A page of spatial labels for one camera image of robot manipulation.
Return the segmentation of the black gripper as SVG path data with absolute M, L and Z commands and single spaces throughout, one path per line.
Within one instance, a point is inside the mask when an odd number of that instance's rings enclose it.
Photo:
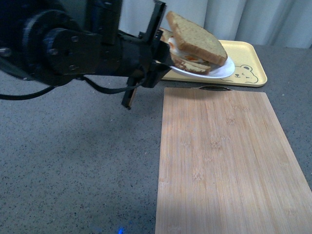
M 105 94 L 123 93 L 122 105 L 130 108 L 139 86 L 154 88 L 174 66 L 170 52 L 171 31 L 160 29 L 166 4 L 156 0 L 147 30 L 132 36 L 119 30 L 122 1 L 96 2 L 98 64 L 96 74 L 127 77 L 126 87 L 96 90 Z

